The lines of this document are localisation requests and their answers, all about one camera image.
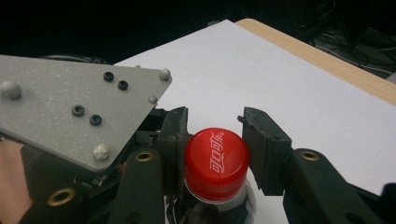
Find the plastic bottle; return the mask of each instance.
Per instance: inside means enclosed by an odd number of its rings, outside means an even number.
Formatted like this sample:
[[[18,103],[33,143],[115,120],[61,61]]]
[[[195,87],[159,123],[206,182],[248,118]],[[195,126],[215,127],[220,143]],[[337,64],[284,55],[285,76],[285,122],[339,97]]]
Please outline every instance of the plastic bottle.
[[[255,198],[242,138],[221,128],[201,130],[186,147],[185,163],[184,195],[169,202],[179,209],[168,216],[170,223],[253,223]]]

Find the white table surface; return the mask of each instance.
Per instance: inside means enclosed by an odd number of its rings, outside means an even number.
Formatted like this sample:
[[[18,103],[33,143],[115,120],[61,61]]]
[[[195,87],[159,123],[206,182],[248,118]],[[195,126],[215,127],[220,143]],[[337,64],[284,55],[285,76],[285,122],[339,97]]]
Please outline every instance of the white table surface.
[[[157,107],[189,109],[189,133],[222,127],[242,134],[244,107],[270,117],[293,148],[324,154],[354,185],[380,194],[396,182],[396,106],[276,45],[223,21],[138,54],[119,66],[168,68],[173,83]],[[288,223],[282,197],[257,190],[255,223]]]

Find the screw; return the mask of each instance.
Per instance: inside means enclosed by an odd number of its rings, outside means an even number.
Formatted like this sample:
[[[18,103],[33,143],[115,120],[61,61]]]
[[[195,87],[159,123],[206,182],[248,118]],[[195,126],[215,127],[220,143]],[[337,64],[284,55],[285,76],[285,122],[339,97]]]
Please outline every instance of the screw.
[[[99,144],[93,149],[93,158],[97,161],[105,161],[108,159],[109,150],[105,144]]]
[[[161,73],[160,73],[160,79],[167,81],[169,80],[169,77],[171,76],[171,72],[169,71],[169,69],[164,68]]]
[[[72,108],[72,113],[76,117],[81,117],[84,115],[85,108],[82,105],[74,105]]]
[[[103,79],[108,82],[112,82],[114,79],[114,75],[111,72],[105,72],[103,74]]]
[[[121,80],[119,82],[119,89],[122,91],[126,91],[126,89],[128,89],[128,82]]]
[[[151,96],[148,98],[148,101],[149,101],[152,105],[155,105],[155,104],[157,104],[157,102],[158,102],[158,98],[157,98],[157,96],[155,96],[155,95],[151,95]]]
[[[90,117],[90,124],[93,126],[99,126],[102,123],[102,117],[99,115],[92,115]]]
[[[0,92],[3,97],[16,100],[21,97],[21,86],[15,82],[5,81],[0,84]]]

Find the red bottle cap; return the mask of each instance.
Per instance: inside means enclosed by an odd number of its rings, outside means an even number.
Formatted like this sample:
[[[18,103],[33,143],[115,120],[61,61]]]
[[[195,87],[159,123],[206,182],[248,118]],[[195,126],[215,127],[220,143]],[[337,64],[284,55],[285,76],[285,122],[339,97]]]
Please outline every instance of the red bottle cap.
[[[196,133],[185,152],[186,185],[204,201],[230,200],[248,171],[248,147],[229,130],[209,128]]]

